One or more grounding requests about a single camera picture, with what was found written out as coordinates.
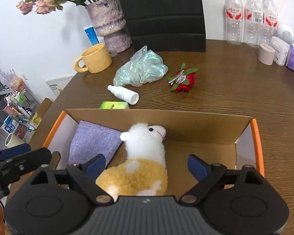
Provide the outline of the purple drawstring pouch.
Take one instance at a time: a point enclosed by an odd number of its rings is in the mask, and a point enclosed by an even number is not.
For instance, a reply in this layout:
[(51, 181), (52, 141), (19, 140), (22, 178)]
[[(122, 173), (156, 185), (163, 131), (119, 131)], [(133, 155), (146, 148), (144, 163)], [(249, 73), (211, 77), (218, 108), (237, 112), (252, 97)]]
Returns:
[(108, 165), (122, 143), (120, 135), (118, 130), (80, 121), (70, 145), (68, 163), (84, 164), (103, 154)]

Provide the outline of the yellow white alpaca plush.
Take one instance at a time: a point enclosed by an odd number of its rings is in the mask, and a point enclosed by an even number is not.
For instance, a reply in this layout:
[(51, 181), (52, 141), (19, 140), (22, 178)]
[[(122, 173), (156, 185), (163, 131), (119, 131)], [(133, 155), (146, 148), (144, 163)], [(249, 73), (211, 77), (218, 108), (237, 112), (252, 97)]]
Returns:
[(163, 196), (168, 187), (165, 146), (166, 129), (137, 123), (122, 132), (126, 161), (105, 169), (95, 183), (114, 201), (119, 196)]

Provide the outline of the green tissue packet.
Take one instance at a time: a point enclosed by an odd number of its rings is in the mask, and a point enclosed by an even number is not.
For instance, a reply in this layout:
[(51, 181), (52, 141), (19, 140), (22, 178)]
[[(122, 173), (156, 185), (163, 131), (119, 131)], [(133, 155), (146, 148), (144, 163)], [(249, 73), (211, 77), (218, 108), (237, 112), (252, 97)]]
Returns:
[(129, 109), (130, 106), (124, 101), (104, 101), (100, 105), (100, 109)]

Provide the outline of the white spray bottle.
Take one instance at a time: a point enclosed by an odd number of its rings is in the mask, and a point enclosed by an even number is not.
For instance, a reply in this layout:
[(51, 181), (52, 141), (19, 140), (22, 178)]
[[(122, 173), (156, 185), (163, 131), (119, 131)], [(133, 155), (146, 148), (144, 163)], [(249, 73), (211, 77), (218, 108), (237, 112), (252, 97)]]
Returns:
[(139, 101), (139, 94), (124, 88), (124, 87), (117, 87), (114, 85), (108, 85), (108, 91), (110, 91), (116, 98), (119, 98), (122, 101), (126, 101), (130, 105), (135, 105)]

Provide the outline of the red rose hair clip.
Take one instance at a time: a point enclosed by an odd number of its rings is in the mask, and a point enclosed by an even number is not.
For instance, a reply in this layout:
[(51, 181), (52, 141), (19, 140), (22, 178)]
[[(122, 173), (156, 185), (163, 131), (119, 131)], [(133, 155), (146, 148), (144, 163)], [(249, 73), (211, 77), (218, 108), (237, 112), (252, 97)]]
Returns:
[(187, 67), (182, 63), (180, 70), (175, 76), (167, 76), (166, 79), (169, 83), (172, 92), (189, 92), (195, 85), (195, 75), (198, 68)]

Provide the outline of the iridescent organza bag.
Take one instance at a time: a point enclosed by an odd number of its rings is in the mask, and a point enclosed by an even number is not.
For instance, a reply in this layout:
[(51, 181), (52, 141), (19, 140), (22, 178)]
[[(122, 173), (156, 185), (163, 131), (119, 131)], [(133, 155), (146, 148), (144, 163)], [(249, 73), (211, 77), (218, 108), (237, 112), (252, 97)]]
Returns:
[(141, 87), (145, 83), (163, 78), (167, 72), (168, 67), (163, 63), (162, 57), (147, 46), (143, 46), (116, 71), (113, 85)]

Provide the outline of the paper cup on floor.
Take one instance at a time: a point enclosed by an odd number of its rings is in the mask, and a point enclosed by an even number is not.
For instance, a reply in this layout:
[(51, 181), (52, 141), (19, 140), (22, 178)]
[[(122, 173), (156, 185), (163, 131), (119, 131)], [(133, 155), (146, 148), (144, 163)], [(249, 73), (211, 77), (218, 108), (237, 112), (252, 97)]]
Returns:
[(18, 145), (22, 145), (24, 144), (25, 142), (18, 138), (15, 134), (13, 133), (10, 133), (8, 134), (6, 140), (5, 140), (5, 146), (7, 148), (12, 148), (12, 147), (15, 147), (15, 146), (18, 146)]

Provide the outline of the orange cardboard tray box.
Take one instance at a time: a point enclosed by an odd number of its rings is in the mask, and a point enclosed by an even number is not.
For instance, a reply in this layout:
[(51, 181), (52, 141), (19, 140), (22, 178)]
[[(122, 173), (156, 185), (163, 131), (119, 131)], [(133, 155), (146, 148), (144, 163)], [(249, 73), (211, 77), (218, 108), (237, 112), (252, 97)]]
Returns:
[(239, 115), (191, 111), (143, 109), (67, 109), (46, 126), (43, 118), (31, 145), (46, 147), (60, 154), (58, 169), (67, 167), (69, 152), (78, 125), (82, 122), (114, 129), (128, 138), (138, 123), (154, 127), (155, 137), (166, 151), (168, 195), (182, 196), (196, 184), (189, 173), (187, 159), (194, 154), (206, 163), (220, 163), (230, 169), (250, 164), (264, 173), (263, 152), (257, 120)]

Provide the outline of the yellow ceramic mug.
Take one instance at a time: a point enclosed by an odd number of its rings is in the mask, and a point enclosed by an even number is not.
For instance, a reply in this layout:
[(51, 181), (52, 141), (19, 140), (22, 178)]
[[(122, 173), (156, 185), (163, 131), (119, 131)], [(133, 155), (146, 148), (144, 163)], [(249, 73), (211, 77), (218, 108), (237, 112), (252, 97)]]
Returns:
[(85, 50), (73, 63), (78, 73), (90, 72), (96, 74), (107, 69), (112, 64), (112, 58), (103, 43), (96, 44)]

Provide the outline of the pink cylindrical container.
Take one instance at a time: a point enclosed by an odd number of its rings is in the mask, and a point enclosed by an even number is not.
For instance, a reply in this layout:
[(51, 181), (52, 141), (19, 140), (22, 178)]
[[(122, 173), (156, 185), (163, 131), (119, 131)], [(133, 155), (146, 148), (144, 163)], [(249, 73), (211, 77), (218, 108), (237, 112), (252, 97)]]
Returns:
[(272, 65), (275, 57), (275, 49), (271, 46), (262, 43), (259, 46), (258, 60), (265, 65)]

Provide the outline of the purple textured vase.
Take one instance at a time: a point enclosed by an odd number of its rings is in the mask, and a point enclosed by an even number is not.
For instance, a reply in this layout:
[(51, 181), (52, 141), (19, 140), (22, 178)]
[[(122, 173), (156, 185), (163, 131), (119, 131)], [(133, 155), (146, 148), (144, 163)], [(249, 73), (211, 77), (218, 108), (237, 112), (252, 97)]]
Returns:
[(85, 7), (97, 36), (104, 39), (108, 52), (123, 52), (132, 41), (119, 0), (98, 0)]

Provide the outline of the right water bottle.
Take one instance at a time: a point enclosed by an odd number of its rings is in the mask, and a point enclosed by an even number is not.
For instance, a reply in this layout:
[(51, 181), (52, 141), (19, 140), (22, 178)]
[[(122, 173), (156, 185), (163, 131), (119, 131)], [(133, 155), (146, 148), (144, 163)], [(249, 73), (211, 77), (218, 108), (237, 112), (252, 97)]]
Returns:
[(272, 37), (277, 29), (278, 11), (273, 3), (273, 0), (263, 0), (262, 11), (263, 30), (261, 43), (270, 46)]

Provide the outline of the water bottle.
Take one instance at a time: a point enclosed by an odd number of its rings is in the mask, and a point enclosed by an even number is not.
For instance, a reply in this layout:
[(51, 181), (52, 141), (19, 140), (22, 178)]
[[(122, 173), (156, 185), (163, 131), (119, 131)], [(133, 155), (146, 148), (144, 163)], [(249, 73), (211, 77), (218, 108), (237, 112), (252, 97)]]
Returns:
[(246, 0), (244, 7), (244, 41), (253, 48), (261, 42), (263, 10), (260, 0)]
[(225, 0), (226, 40), (240, 45), (243, 33), (243, 3), (241, 0)]
[(270, 46), (272, 37), (277, 29), (278, 11), (273, 3), (273, 0), (263, 0), (262, 11), (263, 30), (261, 43)]

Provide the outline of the left water bottle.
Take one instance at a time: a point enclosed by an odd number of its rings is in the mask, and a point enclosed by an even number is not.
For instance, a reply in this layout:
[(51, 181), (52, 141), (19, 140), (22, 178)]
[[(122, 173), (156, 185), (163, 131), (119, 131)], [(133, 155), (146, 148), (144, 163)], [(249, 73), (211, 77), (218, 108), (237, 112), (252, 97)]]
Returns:
[(225, 0), (226, 40), (240, 45), (243, 33), (243, 3), (241, 0)]

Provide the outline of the black paper bag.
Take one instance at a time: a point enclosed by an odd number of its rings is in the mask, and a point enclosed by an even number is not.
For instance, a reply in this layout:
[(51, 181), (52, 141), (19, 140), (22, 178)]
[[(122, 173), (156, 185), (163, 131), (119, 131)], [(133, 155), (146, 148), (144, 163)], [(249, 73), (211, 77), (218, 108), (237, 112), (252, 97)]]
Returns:
[(202, 0), (119, 0), (134, 50), (205, 52)]

